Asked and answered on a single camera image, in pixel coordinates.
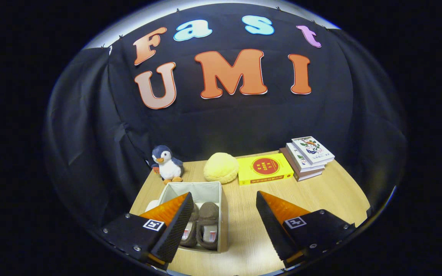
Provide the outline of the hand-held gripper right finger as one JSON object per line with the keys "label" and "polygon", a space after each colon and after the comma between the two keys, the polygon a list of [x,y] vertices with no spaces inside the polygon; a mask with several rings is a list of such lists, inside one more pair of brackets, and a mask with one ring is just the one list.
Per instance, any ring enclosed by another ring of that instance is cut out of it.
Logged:
{"label": "hand-held gripper right finger", "polygon": [[356,229],[354,223],[347,223],[325,209],[309,212],[263,191],[257,192],[256,207],[286,267],[326,255]]}

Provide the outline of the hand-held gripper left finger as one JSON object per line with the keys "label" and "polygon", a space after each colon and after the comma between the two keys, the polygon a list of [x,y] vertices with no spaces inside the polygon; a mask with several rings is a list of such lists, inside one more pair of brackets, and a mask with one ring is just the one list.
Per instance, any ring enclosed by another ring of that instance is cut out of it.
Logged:
{"label": "hand-held gripper left finger", "polygon": [[100,230],[101,237],[140,263],[167,268],[172,262],[194,202],[184,193],[140,215],[125,213]]}

